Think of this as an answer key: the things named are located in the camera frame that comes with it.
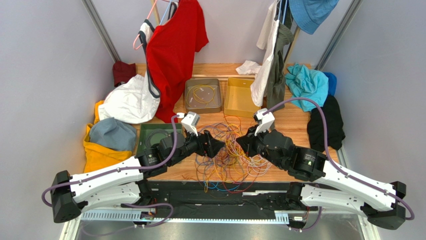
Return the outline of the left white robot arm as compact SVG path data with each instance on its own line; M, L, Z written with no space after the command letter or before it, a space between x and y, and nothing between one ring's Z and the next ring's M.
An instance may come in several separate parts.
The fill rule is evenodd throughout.
M110 205L146 205L151 198L148 178L166 173L192 154L214 158L224 146L208 130L172 133L117 164L75 175L60 171L47 190L53 222L65 223L83 212Z

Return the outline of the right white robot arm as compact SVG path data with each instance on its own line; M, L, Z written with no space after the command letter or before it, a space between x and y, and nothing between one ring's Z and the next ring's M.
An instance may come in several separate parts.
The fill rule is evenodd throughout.
M404 183L370 179L321 152L296 146L276 130L256 130L255 126L249 128L236 142L246 156L259 155L297 180L289 184L285 195L290 209L318 207L351 212L387 230L396 230L413 219L413 210L403 200Z

